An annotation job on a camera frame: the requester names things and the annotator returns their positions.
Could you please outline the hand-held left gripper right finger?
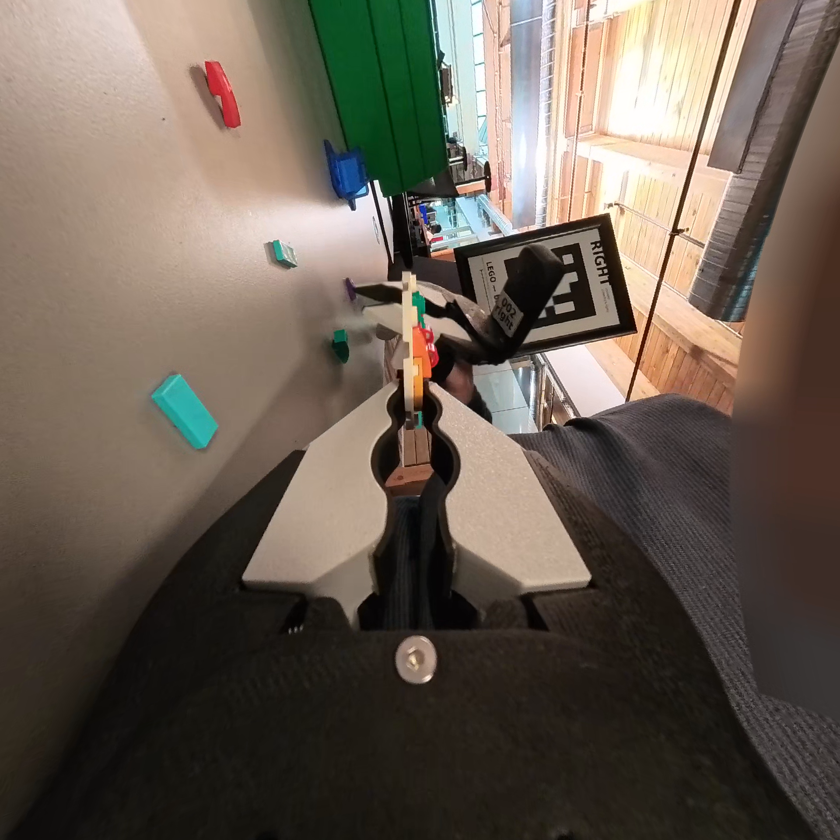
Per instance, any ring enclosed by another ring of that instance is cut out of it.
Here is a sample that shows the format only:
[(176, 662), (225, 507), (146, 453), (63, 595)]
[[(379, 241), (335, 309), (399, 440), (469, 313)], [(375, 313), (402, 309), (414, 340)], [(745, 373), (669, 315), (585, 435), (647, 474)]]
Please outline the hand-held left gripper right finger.
[(423, 625), (470, 627), (496, 602), (587, 587), (592, 574), (522, 447), (435, 383), (424, 409)]

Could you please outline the white lego model with coloured bricks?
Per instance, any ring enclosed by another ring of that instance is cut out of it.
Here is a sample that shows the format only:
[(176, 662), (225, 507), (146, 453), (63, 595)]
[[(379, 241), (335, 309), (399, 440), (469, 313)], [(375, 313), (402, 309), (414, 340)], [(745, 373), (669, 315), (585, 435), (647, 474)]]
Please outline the white lego model with coloured bricks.
[(409, 271), (402, 273), (402, 388), (405, 427), (424, 427), (424, 398), (427, 381), (438, 363), (434, 332), (426, 325), (426, 298), (417, 279)]

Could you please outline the person's right hand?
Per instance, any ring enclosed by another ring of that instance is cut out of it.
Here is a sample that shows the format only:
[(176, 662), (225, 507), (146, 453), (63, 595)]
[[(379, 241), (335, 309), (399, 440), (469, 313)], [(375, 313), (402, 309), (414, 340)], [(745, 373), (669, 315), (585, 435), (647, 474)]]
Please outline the person's right hand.
[(474, 402), (478, 391), (472, 365), (462, 361), (454, 362), (444, 380), (443, 388), (448, 394), (465, 405)]

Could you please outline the silver ventilation duct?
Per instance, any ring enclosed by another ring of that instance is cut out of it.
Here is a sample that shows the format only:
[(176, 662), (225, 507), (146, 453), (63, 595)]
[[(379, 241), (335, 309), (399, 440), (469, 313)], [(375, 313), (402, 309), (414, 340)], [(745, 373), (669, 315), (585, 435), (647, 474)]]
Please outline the silver ventilation duct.
[(838, 1), (754, 6), (708, 162), (731, 176), (688, 293), (711, 319), (746, 319), (763, 245), (838, 28)]

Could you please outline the stack of green storage bins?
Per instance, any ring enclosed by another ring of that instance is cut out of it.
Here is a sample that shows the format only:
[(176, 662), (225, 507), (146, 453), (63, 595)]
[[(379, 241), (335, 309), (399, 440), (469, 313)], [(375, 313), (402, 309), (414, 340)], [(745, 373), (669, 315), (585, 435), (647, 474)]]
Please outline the stack of green storage bins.
[(448, 165), (431, 3), (310, 1), (344, 142), (384, 196)]

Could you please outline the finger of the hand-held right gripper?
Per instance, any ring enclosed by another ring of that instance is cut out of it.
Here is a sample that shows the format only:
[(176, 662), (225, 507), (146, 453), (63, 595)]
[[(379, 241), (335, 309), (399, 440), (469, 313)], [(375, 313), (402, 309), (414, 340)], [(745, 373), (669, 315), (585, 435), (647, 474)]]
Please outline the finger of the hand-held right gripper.
[(359, 285), (357, 295), (378, 308), (393, 305), (402, 316), (408, 317), (459, 317), (460, 297), (434, 283), (422, 280), (402, 282), (377, 282)]
[[(394, 333), (399, 346), (403, 349), (407, 344), (403, 338), (403, 313), (402, 306), (396, 303), (385, 303), (375, 306), (363, 307), (364, 317), (377, 329)], [(430, 329), (434, 336), (434, 345), (438, 350), (448, 348), (450, 350), (474, 350), (471, 336), (455, 320), (449, 317), (446, 307), (432, 303), (430, 310), (426, 310), (423, 316), (426, 329)]]

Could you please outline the red lego piece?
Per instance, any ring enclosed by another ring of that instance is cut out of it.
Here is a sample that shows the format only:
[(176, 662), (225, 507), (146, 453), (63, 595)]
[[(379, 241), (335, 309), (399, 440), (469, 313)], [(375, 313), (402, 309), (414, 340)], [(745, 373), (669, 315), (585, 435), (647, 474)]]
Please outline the red lego piece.
[(241, 126), (241, 117), (235, 92), (226, 71), (217, 60), (204, 61), (206, 85), (209, 93), (216, 101), (223, 125), (230, 130)]

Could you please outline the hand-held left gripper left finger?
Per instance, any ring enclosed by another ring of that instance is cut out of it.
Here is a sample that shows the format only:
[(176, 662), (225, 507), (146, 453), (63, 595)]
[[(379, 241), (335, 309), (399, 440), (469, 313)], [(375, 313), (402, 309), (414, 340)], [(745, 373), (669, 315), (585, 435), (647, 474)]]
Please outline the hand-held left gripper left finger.
[(359, 628), (387, 516), (373, 456), (392, 428), (396, 395), (396, 382), (384, 385), (310, 443), (245, 569), (245, 588), (332, 598)]

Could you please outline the long teal lego tile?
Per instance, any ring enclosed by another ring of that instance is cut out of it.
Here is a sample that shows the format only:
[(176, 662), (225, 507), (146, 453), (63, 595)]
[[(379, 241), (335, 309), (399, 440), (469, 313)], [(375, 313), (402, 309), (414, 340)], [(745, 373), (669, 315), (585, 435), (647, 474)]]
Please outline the long teal lego tile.
[(205, 450), (218, 423), (181, 374), (170, 374), (152, 392), (152, 403), (195, 450)]

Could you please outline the black framed marker sign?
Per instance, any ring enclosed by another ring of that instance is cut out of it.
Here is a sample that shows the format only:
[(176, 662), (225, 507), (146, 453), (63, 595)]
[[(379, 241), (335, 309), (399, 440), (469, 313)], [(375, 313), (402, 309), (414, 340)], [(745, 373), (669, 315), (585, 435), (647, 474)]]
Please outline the black framed marker sign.
[(465, 296), (490, 312), (506, 283), (523, 278), (521, 254), (528, 246), (551, 252), (560, 263), (560, 274), (520, 345), (522, 354), (635, 334), (634, 309), (609, 213), (456, 248)]

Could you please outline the blue lego piece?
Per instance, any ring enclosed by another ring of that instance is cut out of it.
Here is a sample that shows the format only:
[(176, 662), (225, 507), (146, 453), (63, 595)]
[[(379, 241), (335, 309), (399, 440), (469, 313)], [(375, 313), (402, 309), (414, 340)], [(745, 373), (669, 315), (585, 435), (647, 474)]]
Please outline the blue lego piece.
[(358, 200), (370, 193), (370, 178), (362, 149), (338, 151), (329, 140), (324, 140), (323, 148), (332, 189), (351, 211), (355, 211)]

